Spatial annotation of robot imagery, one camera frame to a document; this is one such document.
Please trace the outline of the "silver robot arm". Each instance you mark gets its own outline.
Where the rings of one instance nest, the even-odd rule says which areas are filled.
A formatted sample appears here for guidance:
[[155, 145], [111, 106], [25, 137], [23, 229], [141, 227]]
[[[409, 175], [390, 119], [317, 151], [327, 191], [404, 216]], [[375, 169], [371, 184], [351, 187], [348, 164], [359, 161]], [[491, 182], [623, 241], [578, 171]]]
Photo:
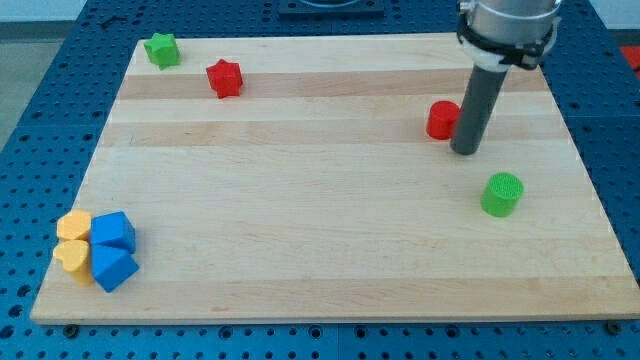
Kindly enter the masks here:
[[533, 70], [557, 39], [561, 0], [458, 0], [457, 38], [475, 66]]

